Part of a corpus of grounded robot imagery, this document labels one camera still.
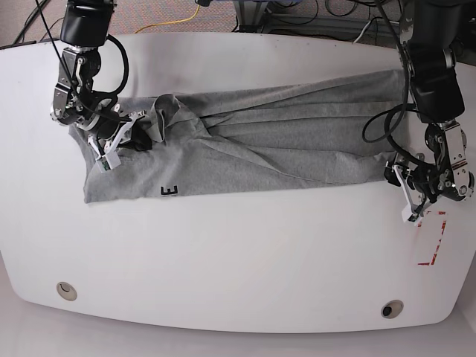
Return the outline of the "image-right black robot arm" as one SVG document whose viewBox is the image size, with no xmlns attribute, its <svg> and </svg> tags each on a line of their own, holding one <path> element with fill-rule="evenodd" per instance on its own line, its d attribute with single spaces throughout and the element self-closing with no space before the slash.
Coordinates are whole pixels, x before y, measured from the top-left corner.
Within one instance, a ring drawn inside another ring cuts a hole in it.
<svg viewBox="0 0 476 357">
<path fill-rule="evenodd" d="M 474 1 L 402 1 L 399 27 L 391 28 L 404 70 L 401 104 L 381 113 L 381 136 L 395 150 L 386 163 L 388 183 L 401 187 L 406 207 L 402 218 L 418 222 L 440 197 L 460 202 L 474 191 L 475 178 L 466 160 L 467 139 L 457 118 L 465 111 L 457 81 L 453 42 L 474 17 Z M 426 124 L 425 144 L 434 162 L 403 149 L 393 139 L 404 115 L 417 114 Z"/>
</svg>

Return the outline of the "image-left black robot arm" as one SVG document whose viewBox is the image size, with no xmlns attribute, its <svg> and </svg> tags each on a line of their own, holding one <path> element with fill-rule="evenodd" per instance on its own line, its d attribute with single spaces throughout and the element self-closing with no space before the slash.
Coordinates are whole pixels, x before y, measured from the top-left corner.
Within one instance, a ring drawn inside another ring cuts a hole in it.
<svg viewBox="0 0 476 357">
<path fill-rule="evenodd" d="M 109 34 L 114 1 L 68 1 L 60 33 L 67 45 L 59 57 L 51 117 L 64 126 L 84 131 L 97 158 L 113 168 L 112 153 L 118 147 L 136 151 L 152 148 L 152 139 L 140 128 L 136 114 L 120 115 L 118 95 L 129 79 L 129 59 L 123 45 Z M 101 69 L 99 47 L 107 41 L 120 51 L 123 76 L 109 92 L 94 90 L 94 77 Z"/>
</svg>

